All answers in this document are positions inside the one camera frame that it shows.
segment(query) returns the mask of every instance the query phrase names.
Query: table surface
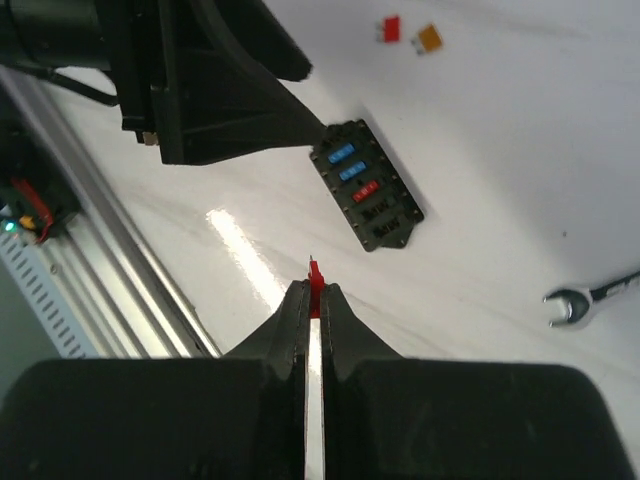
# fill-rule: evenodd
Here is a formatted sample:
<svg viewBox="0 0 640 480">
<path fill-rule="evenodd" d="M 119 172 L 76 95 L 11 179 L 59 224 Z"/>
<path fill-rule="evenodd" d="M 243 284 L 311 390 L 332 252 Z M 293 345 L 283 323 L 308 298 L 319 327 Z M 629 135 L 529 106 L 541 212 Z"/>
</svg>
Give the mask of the table surface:
<svg viewBox="0 0 640 480">
<path fill-rule="evenodd" d="M 404 250 L 365 253 L 308 159 L 271 150 L 170 167 L 118 109 L 55 96 L 118 197 L 227 351 L 309 255 L 408 356 L 573 365 L 640 465 L 640 295 L 556 331 L 542 296 L 640 268 L 640 6 L 631 0 L 267 2 L 312 60 L 287 87 L 324 122 L 363 117 L 428 218 Z M 404 41 L 375 41 L 400 14 Z M 409 38 L 435 23 L 444 47 Z M 87 81 L 95 72 L 76 71 Z"/>
</svg>

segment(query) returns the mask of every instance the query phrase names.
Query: metal wrench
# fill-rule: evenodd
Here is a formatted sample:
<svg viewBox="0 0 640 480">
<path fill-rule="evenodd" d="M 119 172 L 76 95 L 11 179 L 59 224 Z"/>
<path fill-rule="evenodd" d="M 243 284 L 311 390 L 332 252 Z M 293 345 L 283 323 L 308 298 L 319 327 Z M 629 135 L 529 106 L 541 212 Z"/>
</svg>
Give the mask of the metal wrench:
<svg viewBox="0 0 640 480">
<path fill-rule="evenodd" d="M 566 309 L 564 318 L 551 320 L 550 327 L 581 330 L 591 323 L 593 317 L 609 303 L 609 300 L 626 297 L 625 294 L 638 290 L 640 271 L 593 289 L 583 285 L 560 287 L 545 295 L 542 301 L 560 300 Z"/>
</svg>

